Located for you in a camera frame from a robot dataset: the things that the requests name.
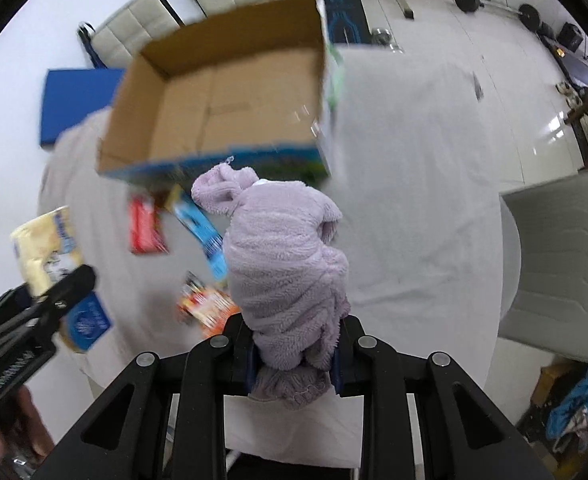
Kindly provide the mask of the orange snack packet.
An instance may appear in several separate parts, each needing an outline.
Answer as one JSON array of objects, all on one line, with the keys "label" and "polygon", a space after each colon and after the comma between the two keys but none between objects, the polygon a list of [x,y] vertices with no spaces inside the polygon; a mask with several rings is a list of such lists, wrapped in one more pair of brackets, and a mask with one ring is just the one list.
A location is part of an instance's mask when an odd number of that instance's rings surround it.
[{"label": "orange snack packet", "polygon": [[184,279],[176,308],[180,321],[200,326],[205,338],[220,335],[228,318],[241,312],[226,292],[206,285],[191,272]]}]

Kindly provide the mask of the floor barbell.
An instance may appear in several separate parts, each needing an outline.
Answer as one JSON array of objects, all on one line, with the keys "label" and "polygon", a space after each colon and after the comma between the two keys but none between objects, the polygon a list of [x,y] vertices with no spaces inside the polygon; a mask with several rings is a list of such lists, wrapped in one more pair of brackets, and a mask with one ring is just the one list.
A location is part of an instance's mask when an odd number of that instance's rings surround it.
[{"label": "floor barbell", "polygon": [[454,0],[454,4],[463,13],[475,13],[486,6],[508,12],[515,15],[530,32],[536,32],[541,25],[540,13],[528,3],[522,3],[518,8],[497,0]]}]

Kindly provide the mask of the beige plastic chair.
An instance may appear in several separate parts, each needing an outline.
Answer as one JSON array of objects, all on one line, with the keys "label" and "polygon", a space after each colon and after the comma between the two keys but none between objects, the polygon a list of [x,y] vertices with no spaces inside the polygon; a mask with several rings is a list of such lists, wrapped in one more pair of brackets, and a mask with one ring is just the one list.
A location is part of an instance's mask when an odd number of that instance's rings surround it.
[{"label": "beige plastic chair", "polygon": [[521,266],[499,336],[588,362],[588,170],[501,199]]}]

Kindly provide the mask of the purple fluffy cloth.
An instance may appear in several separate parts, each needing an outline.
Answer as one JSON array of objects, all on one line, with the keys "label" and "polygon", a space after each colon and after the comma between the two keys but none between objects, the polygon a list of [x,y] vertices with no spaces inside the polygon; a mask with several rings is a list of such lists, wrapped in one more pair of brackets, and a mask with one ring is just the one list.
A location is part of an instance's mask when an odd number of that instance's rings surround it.
[{"label": "purple fluffy cloth", "polygon": [[230,223],[222,237],[229,294],[264,365],[254,399],[303,408],[330,387],[350,304],[348,260],[332,240],[342,213],[302,181],[260,178],[222,162],[192,184],[192,200]]}]

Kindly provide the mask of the black blue exercise mat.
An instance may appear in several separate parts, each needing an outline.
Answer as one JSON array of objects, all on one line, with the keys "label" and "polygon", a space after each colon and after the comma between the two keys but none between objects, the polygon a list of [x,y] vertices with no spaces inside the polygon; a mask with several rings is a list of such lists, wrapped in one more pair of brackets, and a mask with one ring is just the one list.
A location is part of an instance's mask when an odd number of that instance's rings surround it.
[{"label": "black blue exercise mat", "polygon": [[323,0],[332,44],[374,44],[361,0]]}]

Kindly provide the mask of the open cardboard box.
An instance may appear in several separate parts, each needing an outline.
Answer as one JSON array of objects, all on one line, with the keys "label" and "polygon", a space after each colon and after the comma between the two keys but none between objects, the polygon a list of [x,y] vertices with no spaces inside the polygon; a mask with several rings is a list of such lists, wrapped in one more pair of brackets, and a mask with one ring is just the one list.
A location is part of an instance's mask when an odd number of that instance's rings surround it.
[{"label": "open cardboard box", "polygon": [[241,6],[147,44],[117,87],[103,177],[191,183],[220,162],[316,183],[331,172],[343,60],[323,0]]}]

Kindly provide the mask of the grey table cloth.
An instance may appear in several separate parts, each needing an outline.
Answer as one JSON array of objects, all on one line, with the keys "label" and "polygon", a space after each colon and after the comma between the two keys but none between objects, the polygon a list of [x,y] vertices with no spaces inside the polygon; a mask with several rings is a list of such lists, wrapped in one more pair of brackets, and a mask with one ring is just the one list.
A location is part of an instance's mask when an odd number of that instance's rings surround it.
[{"label": "grey table cloth", "polygon": [[[443,350],[484,384],[500,320],[502,241],[492,148],[475,73],[464,64],[381,48],[343,48],[332,174],[343,213],[352,310],[370,334],[427,356]],[[176,313],[188,272],[209,274],[195,238],[163,221],[169,250],[128,248],[126,183],[96,172],[108,111],[64,133],[38,206],[70,210],[112,329],[77,364],[106,386],[138,353],[173,356],[201,332]]]}]

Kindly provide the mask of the light blue long pouch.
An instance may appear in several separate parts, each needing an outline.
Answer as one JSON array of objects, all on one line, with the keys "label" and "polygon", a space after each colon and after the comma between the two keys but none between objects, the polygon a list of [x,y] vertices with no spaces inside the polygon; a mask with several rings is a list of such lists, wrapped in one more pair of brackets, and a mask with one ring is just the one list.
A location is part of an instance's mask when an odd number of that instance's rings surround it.
[{"label": "light blue long pouch", "polygon": [[165,208],[200,243],[214,280],[224,281],[227,278],[228,268],[222,251],[222,236],[202,209],[191,200],[189,193],[179,184],[174,185],[170,190]]}]

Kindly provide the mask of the yellow tissue pack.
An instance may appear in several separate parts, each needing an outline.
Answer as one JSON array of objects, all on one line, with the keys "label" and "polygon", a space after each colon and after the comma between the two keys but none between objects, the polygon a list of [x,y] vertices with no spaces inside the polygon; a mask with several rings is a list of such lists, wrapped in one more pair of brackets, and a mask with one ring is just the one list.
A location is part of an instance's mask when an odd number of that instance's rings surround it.
[{"label": "yellow tissue pack", "polygon": [[[42,296],[85,263],[67,206],[22,224],[10,237],[33,297]],[[70,350],[86,353],[111,327],[98,295],[89,292],[64,316],[61,337]]]}]

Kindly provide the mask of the left white padded chair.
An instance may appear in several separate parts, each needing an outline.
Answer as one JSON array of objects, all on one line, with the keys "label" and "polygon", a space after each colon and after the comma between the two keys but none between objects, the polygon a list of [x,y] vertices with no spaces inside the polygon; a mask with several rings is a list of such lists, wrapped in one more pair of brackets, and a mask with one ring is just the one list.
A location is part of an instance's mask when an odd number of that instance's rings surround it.
[{"label": "left white padded chair", "polygon": [[80,23],[77,36],[94,68],[126,68],[150,41],[182,26],[167,0],[130,0],[98,27]]}]

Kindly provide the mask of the blue foam mat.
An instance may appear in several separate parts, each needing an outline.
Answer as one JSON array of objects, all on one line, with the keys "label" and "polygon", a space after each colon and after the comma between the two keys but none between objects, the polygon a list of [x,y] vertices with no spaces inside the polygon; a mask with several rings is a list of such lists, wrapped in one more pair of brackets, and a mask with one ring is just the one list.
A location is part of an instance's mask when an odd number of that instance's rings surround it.
[{"label": "blue foam mat", "polygon": [[50,148],[65,130],[113,101],[121,68],[49,70],[41,101],[39,145]]}]

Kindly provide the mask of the red tissue pack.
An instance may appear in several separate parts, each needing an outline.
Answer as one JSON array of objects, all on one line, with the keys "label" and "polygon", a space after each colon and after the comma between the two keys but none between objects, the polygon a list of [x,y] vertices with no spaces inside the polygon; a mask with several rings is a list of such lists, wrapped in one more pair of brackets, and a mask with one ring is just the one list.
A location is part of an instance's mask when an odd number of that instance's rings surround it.
[{"label": "red tissue pack", "polygon": [[152,196],[131,197],[128,209],[129,247],[135,255],[166,254],[165,237],[160,228],[160,210]]}]

